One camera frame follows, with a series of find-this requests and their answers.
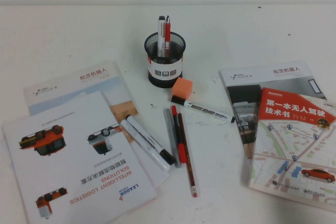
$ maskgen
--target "black marker cap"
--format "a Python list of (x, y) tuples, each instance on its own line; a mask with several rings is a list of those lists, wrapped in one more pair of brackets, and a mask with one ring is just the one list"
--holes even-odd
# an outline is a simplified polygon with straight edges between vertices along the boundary
[(168, 151), (163, 149), (160, 151), (160, 156), (167, 161), (168, 164), (172, 165), (175, 163), (176, 159)]
[(177, 104), (180, 104), (180, 105), (184, 105), (185, 99), (173, 95), (171, 101), (172, 101), (173, 103), (177, 103)]

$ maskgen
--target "red car illustration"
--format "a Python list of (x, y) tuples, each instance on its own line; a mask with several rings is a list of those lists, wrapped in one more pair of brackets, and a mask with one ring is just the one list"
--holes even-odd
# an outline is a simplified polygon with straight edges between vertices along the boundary
[(329, 183), (336, 180), (334, 175), (320, 169), (302, 170), (301, 173), (304, 174), (306, 177), (312, 176), (315, 178), (326, 179)]

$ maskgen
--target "orange sponge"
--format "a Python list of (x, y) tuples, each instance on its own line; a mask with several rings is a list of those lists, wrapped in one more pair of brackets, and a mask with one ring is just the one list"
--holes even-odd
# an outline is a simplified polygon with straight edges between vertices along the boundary
[(193, 92), (193, 82), (179, 77), (173, 86), (173, 95), (187, 100)]

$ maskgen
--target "red banner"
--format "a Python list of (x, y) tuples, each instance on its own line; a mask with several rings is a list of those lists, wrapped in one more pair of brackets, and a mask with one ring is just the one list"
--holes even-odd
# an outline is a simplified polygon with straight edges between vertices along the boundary
[(262, 92), (260, 120), (297, 120), (329, 127), (336, 119), (299, 94), (268, 88)]

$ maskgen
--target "car illustration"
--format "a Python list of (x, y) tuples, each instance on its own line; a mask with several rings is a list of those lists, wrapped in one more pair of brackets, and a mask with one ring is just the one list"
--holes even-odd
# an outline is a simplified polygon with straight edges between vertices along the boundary
[(50, 156), (63, 149), (66, 144), (63, 138), (63, 126), (54, 125), (51, 128), (25, 136), (19, 142), (21, 149), (34, 148), (41, 156)]
[(326, 179), (329, 183), (335, 181), (334, 175), (320, 169), (302, 170), (301, 173), (304, 174), (306, 177), (312, 176), (315, 178)]
[(48, 219), (52, 214), (50, 202), (54, 199), (58, 199), (59, 197), (62, 197), (65, 194), (68, 194), (68, 191), (62, 187), (56, 191), (52, 191), (50, 193), (44, 194), (43, 196), (39, 197), (37, 201), (35, 202), (36, 202), (41, 218)]
[(112, 125), (89, 135), (89, 144), (95, 148), (98, 154), (106, 155), (107, 152), (113, 149), (109, 137), (119, 132), (122, 132), (121, 127), (118, 124)]

